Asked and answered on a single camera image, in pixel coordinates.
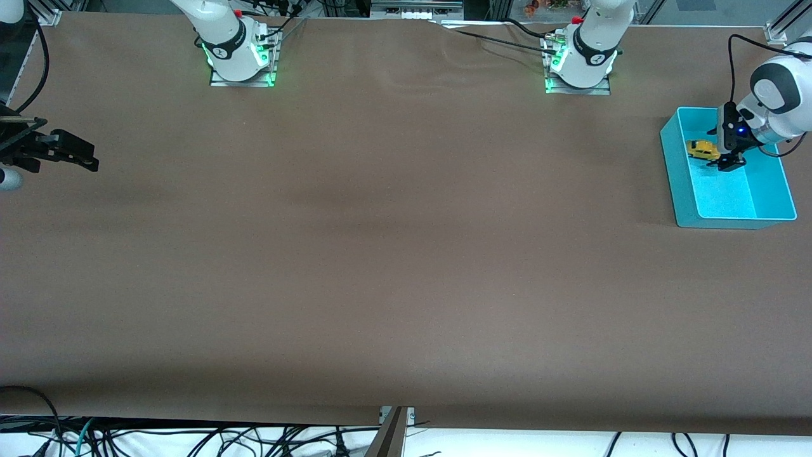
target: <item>brown paper sheet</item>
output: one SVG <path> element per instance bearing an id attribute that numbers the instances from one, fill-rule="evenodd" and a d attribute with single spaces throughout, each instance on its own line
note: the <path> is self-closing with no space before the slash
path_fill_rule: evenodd
<path id="1" fill-rule="evenodd" d="M 659 144 L 727 97 L 733 31 L 630 29 L 601 98 L 434 24 L 310 20 L 276 87 L 222 89 L 183 16 L 65 14 L 26 113 L 101 169 L 0 196 L 0 381 L 71 415 L 810 433 L 809 148 L 797 222 L 708 231 Z M 736 47 L 740 92 L 767 56 Z"/>

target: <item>black cable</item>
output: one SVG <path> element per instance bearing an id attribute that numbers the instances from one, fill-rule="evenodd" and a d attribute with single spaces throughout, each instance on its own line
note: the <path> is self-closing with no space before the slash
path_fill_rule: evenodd
<path id="1" fill-rule="evenodd" d="M 28 105 L 34 102 L 37 97 L 42 92 L 42 88 L 45 87 L 45 82 L 48 80 L 48 71 L 50 71 L 50 54 L 48 53 L 48 43 L 45 41 L 45 34 L 42 32 L 42 27 L 40 26 L 40 20 L 37 18 L 37 15 L 34 14 L 34 11 L 31 9 L 31 5 L 26 3 L 28 8 L 28 13 L 34 19 L 34 26 L 37 27 L 37 34 L 40 36 L 40 45 L 42 46 L 42 76 L 40 76 L 40 82 L 37 84 L 37 87 L 28 96 L 28 99 L 23 102 L 22 105 L 17 108 L 17 112 L 23 112 L 25 108 L 28 108 Z"/>
<path id="2" fill-rule="evenodd" d="M 544 38 L 544 33 L 536 33 L 533 30 L 530 30 L 529 28 L 526 28 L 525 25 L 522 24 L 521 22 L 519 22 L 518 20 L 506 17 L 506 18 L 500 20 L 499 22 L 509 22 L 509 23 L 517 26 L 519 28 L 519 30 L 521 30 L 524 33 L 527 33 L 531 37 Z"/>
<path id="3" fill-rule="evenodd" d="M 693 440 L 691 439 L 690 435 L 688 435 L 687 433 L 681 433 L 681 435 L 684 436 L 685 439 L 688 440 L 688 444 L 691 445 L 691 451 L 693 452 L 693 457 L 698 457 L 699 454 L 697 454 L 697 447 L 693 445 Z M 676 449 L 676 451 L 679 452 L 680 455 L 682 455 L 682 457 L 688 457 L 688 455 L 685 454 L 682 451 L 682 448 L 680 447 L 680 445 L 677 444 L 677 442 L 676 442 L 676 433 L 671 434 L 671 443 L 674 445 L 674 449 Z"/>
<path id="4" fill-rule="evenodd" d="M 96 455 L 97 457 L 109 457 L 108 455 L 102 455 L 99 451 L 98 442 L 96 441 L 96 433 L 94 430 L 88 429 L 87 434 L 84 436 L 84 442 L 90 446 L 90 455 Z"/>
<path id="5" fill-rule="evenodd" d="M 341 436 L 341 428 L 335 426 L 335 457 L 348 457 L 350 455 L 347 445 L 344 444 L 344 438 Z"/>
<path id="6" fill-rule="evenodd" d="M 245 436 L 246 434 L 248 434 L 248 432 L 250 432 L 252 430 L 254 430 L 254 427 L 252 427 L 250 429 L 245 429 L 242 432 L 238 433 L 237 436 L 235 436 L 233 438 L 229 438 L 228 439 L 228 444 L 226 444 L 226 441 L 223 440 L 222 445 L 220 446 L 220 450 L 217 453 L 217 457 L 222 457 L 222 453 L 225 452 L 226 449 L 228 449 L 232 444 L 241 444 L 240 443 L 240 438 L 242 438 L 243 436 Z"/>
<path id="7" fill-rule="evenodd" d="M 620 439 L 620 434 L 622 432 L 615 433 L 615 436 L 612 437 L 611 442 L 609 443 L 609 449 L 607 450 L 606 457 L 611 457 L 611 453 L 615 451 L 615 444 L 617 444 L 617 440 Z"/>
<path id="8" fill-rule="evenodd" d="M 107 455 L 107 447 L 110 447 L 110 455 L 113 457 L 119 457 L 119 453 L 115 451 L 115 447 L 113 446 L 113 440 L 110 439 L 110 435 L 108 434 L 110 430 L 105 430 L 101 432 L 101 448 L 104 450 L 104 455 Z"/>
<path id="9" fill-rule="evenodd" d="M 129 455 L 128 453 L 124 452 L 124 451 L 123 451 L 123 450 L 122 450 L 122 449 L 119 447 L 119 445 L 115 444 L 115 440 L 113 439 L 113 435 L 112 435 L 112 433 L 110 433 L 109 437 L 110 437 L 110 445 L 113 447 L 113 449 L 115 449 L 117 452 L 119 452 L 121 455 L 123 455 L 123 457 L 132 457 L 132 456 L 131 456 L 131 455 Z"/>
<path id="10" fill-rule="evenodd" d="M 272 36 L 276 35 L 277 33 L 282 32 L 282 29 L 283 29 L 283 28 L 285 28 L 285 26 L 287 25 L 287 23 L 289 23 L 290 21 L 292 21 L 292 20 L 293 20 L 293 18 L 295 18 L 295 17 L 296 17 L 296 15 L 289 15 L 289 16 L 287 17 L 287 19 L 285 19 L 285 22 L 283 22 L 283 23 L 282 23 L 282 25 L 280 25 L 279 27 L 277 27 L 277 28 L 276 28 L 276 30 L 274 30 L 274 31 L 273 31 L 273 32 L 271 32 L 271 33 L 268 33 L 267 35 L 260 35 L 259 39 L 260 39 L 260 40 L 265 40 L 266 38 L 270 38 L 270 37 L 272 37 Z"/>
<path id="11" fill-rule="evenodd" d="M 244 442 L 235 442 L 234 444 L 236 444 L 237 446 L 242 446 L 245 449 L 250 450 L 251 454 L 253 454 L 253 457 L 257 457 L 257 452 L 254 450 L 254 448 L 252 448 L 251 446 L 245 444 Z"/>
<path id="12" fill-rule="evenodd" d="M 45 457 L 45 453 L 48 452 L 48 446 L 50 446 L 50 440 L 42 443 L 42 445 L 40 445 L 39 449 L 34 451 L 34 453 L 32 454 L 32 457 Z"/>
<path id="13" fill-rule="evenodd" d="M 770 157 L 776 157 L 776 158 L 778 158 L 778 157 L 786 157 L 786 156 L 790 155 L 791 153 L 795 152 L 796 149 L 798 149 L 798 146 L 800 146 L 801 143 L 804 142 L 804 138 L 806 138 L 807 133 L 808 132 L 804 132 L 804 134 L 801 135 L 800 138 L 798 138 L 798 141 L 795 142 L 795 145 L 790 150 L 788 150 L 787 152 L 783 152 L 781 154 L 773 154 L 768 150 L 764 150 L 764 146 L 759 146 L 758 150 L 760 150 L 762 152 L 762 154 L 769 155 Z"/>
<path id="14" fill-rule="evenodd" d="M 379 429 L 380 429 L 379 427 L 364 427 L 364 428 L 360 428 L 360 429 L 342 430 L 341 433 L 375 432 L 375 431 L 378 431 Z M 324 442 L 324 441 L 326 441 L 325 438 L 331 437 L 333 435 L 335 435 L 335 432 L 329 432 L 329 433 L 324 433 L 324 434 L 318 435 L 316 437 L 312 437 L 312 438 L 304 440 L 304 441 L 296 442 L 296 445 L 294 447 L 292 447 L 290 450 L 287 450 L 287 451 L 283 452 L 281 455 L 279 455 L 279 457 L 290 457 L 296 449 L 299 449 L 300 447 L 308 445 L 308 444 L 313 444 L 315 442 Z"/>
<path id="15" fill-rule="evenodd" d="M 801 52 L 792 52 L 789 50 L 781 50 L 772 48 L 767 45 L 763 45 L 758 41 L 753 41 L 748 37 L 743 37 L 738 33 L 733 33 L 730 37 L 728 37 L 728 60 L 730 61 L 730 101 L 732 102 L 733 99 L 736 97 L 736 67 L 733 64 L 733 38 L 738 38 L 746 43 L 749 43 L 753 46 L 760 47 L 764 50 L 771 50 L 772 52 L 776 52 L 778 54 L 790 55 L 792 57 L 798 57 L 799 59 L 812 59 L 812 55 L 803 54 Z"/>
<path id="16" fill-rule="evenodd" d="M 257 435 L 257 440 L 255 442 L 259 443 L 259 455 L 262 457 L 263 453 L 265 452 L 265 447 L 263 446 L 264 443 L 262 442 L 262 437 L 259 436 L 259 429 L 255 427 L 254 433 Z"/>
<path id="17" fill-rule="evenodd" d="M 205 437 L 203 437 L 203 439 L 201 439 L 199 442 L 197 442 L 197 444 L 192 448 L 192 450 L 189 451 L 189 453 L 186 455 L 186 457 L 196 457 L 200 453 L 200 451 L 203 449 L 203 447 L 206 445 L 206 443 L 211 441 L 211 438 L 216 437 L 223 430 L 224 430 L 223 428 L 220 428 L 220 429 L 213 430 L 212 432 L 207 434 Z"/>
<path id="18" fill-rule="evenodd" d="M 464 30 L 454 29 L 454 31 L 457 32 L 457 33 L 462 33 L 463 35 L 468 35 L 469 37 L 481 38 L 483 40 L 493 41 L 495 43 L 502 43 L 503 45 L 509 45 L 509 46 L 515 46 L 517 48 L 524 48 L 524 49 L 534 50 L 536 52 L 541 52 L 543 54 L 555 54 L 555 51 L 549 50 L 549 49 L 542 49 L 542 48 L 535 47 L 535 46 L 521 45 L 519 43 L 514 43 L 512 41 L 505 41 L 505 40 L 500 40 L 498 38 L 486 37 L 485 35 L 479 35 L 477 33 L 465 32 Z"/>
<path id="19" fill-rule="evenodd" d="M 266 457 L 274 457 L 278 450 L 282 451 L 283 454 L 290 452 L 290 444 L 292 443 L 293 438 L 295 438 L 299 433 L 304 432 L 304 428 L 302 427 L 293 427 L 290 430 L 285 428 L 285 431 L 282 434 L 282 437 L 274 444 L 273 447 L 266 453 Z"/>
<path id="20" fill-rule="evenodd" d="M 36 390 L 36 389 L 34 389 L 32 387 L 27 387 L 26 385 L 4 385 L 4 386 L 0 386 L 0 393 L 2 393 L 4 391 L 9 391 L 9 390 L 21 390 L 23 392 L 28 392 L 30 394 L 36 395 L 39 398 L 42 398 L 42 400 L 45 401 L 45 404 L 48 405 L 48 409 L 51 410 L 51 414 L 54 415 L 54 430 L 56 430 L 56 436 L 59 438 L 59 441 L 62 441 L 62 425 L 59 423 L 59 414 L 56 412 L 56 407 L 50 401 L 50 398 L 48 398 L 45 394 L 43 394 L 39 390 Z M 59 455 L 60 455 L 60 457 L 62 455 L 62 451 L 63 451 L 63 444 L 60 442 L 59 443 Z"/>
<path id="21" fill-rule="evenodd" d="M 274 10 L 274 7 L 272 5 L 268 5 L 267 3 L 265 5 L 262 5 L 259 2 L 252 2 L 252 4 L 253 4 L 253 8 L 261 9 L 262 13 L 264 13 L 264 14 L 259 13 L 256 10 L 254 10 L 254 11 L 243 10 L 243 9 L 241 9 L 240 6 L 238 6 L 238 9 L 240 9 L 242 14 L 244 14 L 246 16 L 259 16 L 259 17 L 270 17 L 270 15 L 268 14 L 268 11 L 265 9 L 266 7 L 269 7 L 271 11 Z"/>

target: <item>metal bracket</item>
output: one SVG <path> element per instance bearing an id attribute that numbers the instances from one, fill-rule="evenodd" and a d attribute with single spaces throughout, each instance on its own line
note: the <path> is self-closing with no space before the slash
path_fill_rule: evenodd
<path id="1" fill-rule="evenodd" d="M 392 407 L 381 407 L 381 411 L 378 413 L 378 423 L 380 425 L 383 425 L 383 423 L 386 422 L 387 417 L 389 417 L 389 413 L 391 411 L 392 411 Z M 414 426 L 414 418 L 415 418 L 414 408 L 409 407 L 406 412 L 408 413 L 408 423 L 406 425 L 408 425 L 409 427 L 412 427 L 412 426 Z"/>
<path id="2" fill-rule="evenodd" d="M 557 73 L 550 69 L 550 66 L 557 63 L 557 59 L 566 52 L 564 46 L 564 30 L 559 28 L 554 33 L 548 33 L 546 37 L 539 39 L 542 49 L 554 50 L 555 54 L 542 54 L 542 64 L 544 67 L 544 90 L 548 94 L 576 94 L 576 95 L 609 95 L 609 76 L 604 76 L 601 82 L 588 89 L 572 87 L 564 82 Z"/>
<path id="3" fill-rule="evenodd" d="M 796 0 L 774 20 L 764 25 L 764 37 L 770 45 L 787 45 L 812 26 L 812 0 Z"/>
<path id="4" fill-rule="evenodd" d="M 268 33 L 268 26 L 260 23 L 260 34 Z M 229 81 L 223 79 L 213 68 L 209 85 L 213 87 L 274 87 L 276 85 L 276 72 L 279 69 L 279 51 L 282 47 L 283 32 L 280 30 L 274 33 L 272 37 L 266 38 L 264 41 L 258 43 L 265 48 L 258 50 L 257 55 L 259 59 L 267 59 L 268 65 L 262 68 L 256 75 L 245 81 Z"/>

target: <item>teal cable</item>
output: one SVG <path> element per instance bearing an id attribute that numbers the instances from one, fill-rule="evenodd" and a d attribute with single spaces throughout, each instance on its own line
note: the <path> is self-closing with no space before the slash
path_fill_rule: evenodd
<path id="1" fill-rule="evenodd" d="M 90 423 L 93 422 L 94 418 L 88 419 L 87 422 L 84 423 L 84 427 L 82 427 L 82 431 L 79 432 L 79 438 L 76 440 L 76 457 L 82 455 L 82 441 L 84 441 L 84 435 L 87 434 L 88 429 L 90 428 Z"/>

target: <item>white floor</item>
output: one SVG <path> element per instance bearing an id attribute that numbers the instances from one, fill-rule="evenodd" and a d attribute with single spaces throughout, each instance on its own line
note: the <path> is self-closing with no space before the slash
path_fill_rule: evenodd
<path id="1" fill-rule="evenodd" d="M 312 428 L 304 437 L 329 433 L 332 428 Z M 262 439 L 270 440 L 279 436 L 280 429 L 261 429 Z M 613 433 L 604 432 L 533 432 L 515 430 L 472 430 L 472 429 L 410 429 L 406 439 L 404 457 L 424 457 L 440 451 L 439 457 L 605 457 Z M 345 433 L 348 449 L 367 446 L 372 442 L 374 432 Z M 132 457 L 184 457 L 197 444 L 203 435 L 155 436 L 132 433 L 117 438 L 119 446 Z M 698 457 L 721 457 L 722 435 L 692 434 Z M 44 438 L 32 437 L 24 433 L 0 434 L 0 457 L 20 457 L 31 455 L 43 443 Z M 244 441 L 255 451 L 259 445 Z M 686 453 L 690 450 L 680 441 Z M 221 446 L 219 439 L 213 439 L 199 454 L 200 457 L 214 457 Z M 326 443 L 303 446 L 294 453 L 296 457 L 323 456 L 324 450 L 335 447 Z M 57 457 L 57 447 L 49 449 L 47 457 Z M 812 437 L 766 437 L 734 435 L 728 449 L 729 457 L 809 457 L 812 455 Z M 668 433 L 624 433 L 615 447 L 612 457 L 680 457 L 674 449 Z M 232 446 L 224 457 L 253 457 L 250 450 L 242 446 Z"/>

